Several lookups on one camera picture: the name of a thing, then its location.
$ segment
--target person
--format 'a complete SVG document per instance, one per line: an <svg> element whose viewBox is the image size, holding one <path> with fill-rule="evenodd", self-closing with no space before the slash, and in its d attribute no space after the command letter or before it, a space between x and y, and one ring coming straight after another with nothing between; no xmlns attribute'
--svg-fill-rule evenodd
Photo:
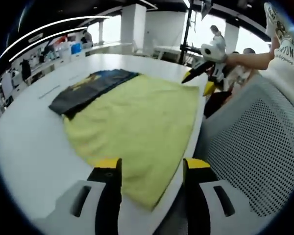
<svg viewBox="0 0 294 235"><path fill-rule="evenodd" d="M93 43L92 35L87 30L83 31L83 35L88 43Z"/></svg>
<svg viewBox="0 0 294 235"><path fill-rule="evenodd" d="M220 50L222 50L222 51L225 52L225 47L226 47L225 39L222 36L221 32L219 31L218 27L215 26L215 25L212 25L210 27L210 30L211 30L212 34L214 35L213 42L216 42L217 43L217 47Z"/></svg>
<svg viewBox="0 0 294 235"><path fill-rule="evenodd" d="M80 39L80 41L81 41L83 44L87 43L87 40L86 40L85 37L82 37L82 38Z"/></svg>
<svg viewBox="0 0 294 235"><path fill-rule="evenodd" d="M40 52L39 57L38 57L38 62L39 64L43 64L45 61L45 54L43 51Z"/></svg>
<svg viewBox="0 0 294 235"><path fill-rule="evenodd" d="M245 48L243 54L255 54L255 51L251 48ZM222 105L227 103L255 74L255 70L248 67L231 65L227 65L222 72L230 86L227 91L213 93L210 96L204 108L204 115L206 118L210 117L221 108Z"/></svg>
<svg viewBox="0 0 294 235"><path fill-rule="evenodd" d="M265 3L264 9L267 18L266 34L271 37L269 52L230 54L225 62L231 66L241 65L258 70L263 77L271 80L277 77L292 78L294 77L294 38L288 20L271 3Z"/></svg>
<svg viewBox="0 0 294 235"><path fill-rule="evenodd" d="M21 62L22 65L22 79L27 84L26 80L31 76L31 68L28 60L23 59Z"/></svg>

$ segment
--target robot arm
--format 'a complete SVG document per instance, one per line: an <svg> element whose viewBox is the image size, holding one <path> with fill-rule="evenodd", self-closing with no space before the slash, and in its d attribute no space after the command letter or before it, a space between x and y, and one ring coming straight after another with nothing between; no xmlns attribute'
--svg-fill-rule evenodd
<svg viewBox="0 0 294 235"><path fill-rule="evenodd" d="M212 68L210 80L213 82L221 82L224 79L222 70L226 60L225 43L223 37L217 37L210 44L203 44L200 52L203 55L203 60L199 61L195 66L188 71L183 78L182 83L188 82L193 78L202 75L207 69Z"/></svg>

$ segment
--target ceiling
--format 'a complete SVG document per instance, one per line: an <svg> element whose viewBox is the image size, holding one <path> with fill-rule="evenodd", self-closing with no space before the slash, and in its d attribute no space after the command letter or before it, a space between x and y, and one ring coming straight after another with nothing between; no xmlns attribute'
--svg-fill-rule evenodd
<svg viewBox="0 0 294 235"><path fill-rule="evenodd" d="M34 0L25 6L24 11L20 12L19 17L12 24L6 44L12 44L18 38L41 26L67 18L91 16L100 13L113 16L121 13L122 6L134 3L146 6L147 10L154 10L153 7L144 3L144 1L156 5L157 11L187 11L183 0ZM252 8L246 7L246 1L250 2ZM239 7L239 2L245 2L245 7ZM260 3L259 0L213 0L213 3L214 8L210 11L210 14L225 18L231 24L241 25L263 39L268 39L263 31L259 29L259 27L262 27L263 30L266 25L265 14L259 14L259 12L263 12L263 3ZM116 7L119 7L117 8L118 10L107 13L109 9L115 9ZM201 1L194 1L194 10L201 10ZM245 18L245 20L236 21L235 17L237 15L242 16L242 18L245 16L252 21L246 22ZM76 28L84 22L85 20L76 20L53 25L42 30L43 37ZM40 32L38 31L31 36L33 37ZM28 42L29 38L30 36L27 39L21 40L0 59L1 68L6 67L7 61L13 55L30 44Z"/></svg>

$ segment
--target chair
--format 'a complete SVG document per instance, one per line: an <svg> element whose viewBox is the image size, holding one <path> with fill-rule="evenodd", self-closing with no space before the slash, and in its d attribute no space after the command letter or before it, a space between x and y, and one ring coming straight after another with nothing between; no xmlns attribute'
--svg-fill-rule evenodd
<svg viewBox="0 0 294 235"><path fill-rule="evenodd" d="M279 91L294 86L273 84L254 76L203 121L194 153L240 189L259 216L279 212L294 188L294 94Z"/></svg>

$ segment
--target white wall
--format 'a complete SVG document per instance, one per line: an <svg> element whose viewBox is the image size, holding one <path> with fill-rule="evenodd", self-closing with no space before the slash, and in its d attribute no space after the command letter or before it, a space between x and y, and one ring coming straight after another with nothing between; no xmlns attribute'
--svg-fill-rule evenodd
<svg viewBox="0 0 294 235"><path fill-rule="evenodd" d="M133 39L136 43L136 47L139 49L143 49L144 47L145 25L146 7L137 5L134 18Z"/></svg>
<svg viewBox="0 0 294 235"><path fill-rule="evenodd" d="M79 37L79 33L72 33L72 35L75 35L76 37ZM49 43L49 45L52 45L52 44L54 44L56 41L58 41L60 38L62 38L62 36L61 37L57 37L57 38L54 38L54 39L52 39L52 41Z"/></svg>
<svg viewBox="0 0 294 235"><path fill-rule="evenodd" d="M121 16L121 42L122 43L133 42L134 19L135 19L135 5L123 7L122 16Z"/></svg>
<svg viewBox="0 0 294 235"><path fill-rule="evenodd" d="M39 48L45 48L45 46L47 45L49 41L45 41L39 45L37 45L36 47L33 47L32 49L30 49L29 51L25 52L23 55L21 55L20 57L18 57L17 59L15 59L12 62L11 67L12 68L16 68L18 71L21 71L21 66L20 66L20 62L23 61L23 59L28 60L31 56L31 54L33 54L34 52L36 52Z"/></svg>
<svg viewBox="0 0 294 235"><path fill-rule="evenodd" d="M226 43L226 53L232 53L236 50L239 28L226 23L224 39Z"/></svg>
<svg viewBox="0 0 294 235"><path fill-rule="evenodd" d="M180 46L183 36L185 13L157 11L146 13L144 49L158 46Z"/></svg>

